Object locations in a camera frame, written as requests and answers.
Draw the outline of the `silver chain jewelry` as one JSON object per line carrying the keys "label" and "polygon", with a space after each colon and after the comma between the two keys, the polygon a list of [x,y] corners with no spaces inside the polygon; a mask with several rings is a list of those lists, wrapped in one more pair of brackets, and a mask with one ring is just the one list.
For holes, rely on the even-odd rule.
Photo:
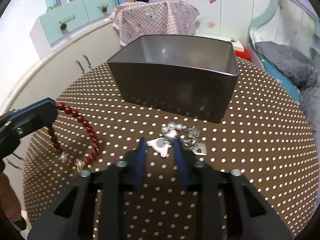
{"label": "silver chain jewelry", "polygon": [[182,126],[182,135],[179,136],[180,142],[183,146],[195,148],[199,144],[200,130],[195,126]]}

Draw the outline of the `pink hair clip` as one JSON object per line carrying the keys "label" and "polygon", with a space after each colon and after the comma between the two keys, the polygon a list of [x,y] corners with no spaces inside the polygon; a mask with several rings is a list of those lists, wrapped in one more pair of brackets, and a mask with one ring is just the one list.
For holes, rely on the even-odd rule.
{"label": "pink hair clip", "polygon": [[147,145],[157,152],[162,158],[166,158],[171,145],[164,138],[147,141]]}

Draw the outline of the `silver heart pendant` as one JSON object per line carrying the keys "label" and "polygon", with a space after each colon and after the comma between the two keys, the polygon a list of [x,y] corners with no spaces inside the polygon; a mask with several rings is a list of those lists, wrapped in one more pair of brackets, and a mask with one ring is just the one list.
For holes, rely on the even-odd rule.
{"label": "silver heart pendant", "polygon": [[195,155],[207,155],[207,149],[204,142],[199,142],[196,146],[192,147],[192,152]]}

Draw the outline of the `dark metal tin box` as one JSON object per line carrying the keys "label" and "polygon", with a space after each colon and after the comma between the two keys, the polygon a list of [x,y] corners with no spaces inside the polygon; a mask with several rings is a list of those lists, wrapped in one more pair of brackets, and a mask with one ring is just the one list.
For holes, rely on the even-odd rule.
{"label": "dark metal tin box", "polygon": [[144,35],[107,64],[127,102],[220,123],[239,77],[231,42]]}

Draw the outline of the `teal drawer unit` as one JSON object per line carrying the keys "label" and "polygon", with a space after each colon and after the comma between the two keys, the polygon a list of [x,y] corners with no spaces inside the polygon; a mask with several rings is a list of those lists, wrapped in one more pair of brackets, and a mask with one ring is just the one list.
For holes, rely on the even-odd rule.
{"label": "teal drawer unit", "polygon": [[115,7],[116,0],[74,0],[41,15],[30,32],[39,58],[47,57],[60,43],[90,25],[108,19]]}

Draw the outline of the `red storage ottoman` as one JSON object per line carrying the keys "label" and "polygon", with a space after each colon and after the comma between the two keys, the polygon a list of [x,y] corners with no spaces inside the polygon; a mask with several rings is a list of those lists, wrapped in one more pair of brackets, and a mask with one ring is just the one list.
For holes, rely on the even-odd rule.
{"label": "red storage ottoman", "polygon": [[236,56],[246,59],[247,61],[251,60],[248,50],[241,44],[240,41],[235,40],[234,38],[227,38],[227,37],[215,36],[215,35],[209,35],[209,34],[197,34],[197,36],[231,42]]}

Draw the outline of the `teal bed sheet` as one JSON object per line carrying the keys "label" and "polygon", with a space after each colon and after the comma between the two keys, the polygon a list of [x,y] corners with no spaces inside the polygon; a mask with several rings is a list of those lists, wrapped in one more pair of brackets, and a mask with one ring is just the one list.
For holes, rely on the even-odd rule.
{"label": "teal bed sheet", "polygon": [[293,100],[300,104],[299,101],[299,89],[291,82],[291,80],[285,77],[273,64],[271,64],[263,55],[257,53],[259,60],[263,64],[264,70],[270,74],[277,82],[284,87],[284,89],[290,94]]}

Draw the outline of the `pink checkered cloth cover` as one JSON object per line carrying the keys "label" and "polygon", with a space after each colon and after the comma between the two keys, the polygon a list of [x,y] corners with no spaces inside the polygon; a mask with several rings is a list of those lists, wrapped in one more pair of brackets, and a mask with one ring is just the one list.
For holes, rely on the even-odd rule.
{"label": "pink checkered cloth cover", "polygon": [[183,0],[126,2],[110,16],[119,33],[119,43],[127,46],[143,35],[195,35],[199,11]]}

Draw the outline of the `grey quilt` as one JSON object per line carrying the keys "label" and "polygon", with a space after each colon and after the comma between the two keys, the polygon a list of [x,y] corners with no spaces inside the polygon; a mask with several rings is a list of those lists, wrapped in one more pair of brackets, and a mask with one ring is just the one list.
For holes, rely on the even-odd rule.
{"label": "grey quilt", "polygon": [[319,70],[291,46],[257,42],[256,51],[272,63],[300,90],[300,105],[313,132],[319,132]]}

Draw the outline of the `white wardrobe doors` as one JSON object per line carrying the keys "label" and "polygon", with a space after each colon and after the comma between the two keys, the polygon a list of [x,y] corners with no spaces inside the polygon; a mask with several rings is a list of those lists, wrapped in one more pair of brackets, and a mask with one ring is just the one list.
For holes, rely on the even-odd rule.
{"label": "white wardrobe doors", "polygon": [[184,0],[200,13],[199,34],[232,37],[245,42],[252,20],[260,16],[270,0]]}

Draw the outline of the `teal bunk bed frame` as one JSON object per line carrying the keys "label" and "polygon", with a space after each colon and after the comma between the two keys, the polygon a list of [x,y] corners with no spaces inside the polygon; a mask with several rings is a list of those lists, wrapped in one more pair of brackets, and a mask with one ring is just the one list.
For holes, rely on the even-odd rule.
{"label": "teal bunk bed frame", "polygon": [[252,49],[259,42],[290,46],[319,67],[319,16],[309,0],[269,0],[250,28]]}

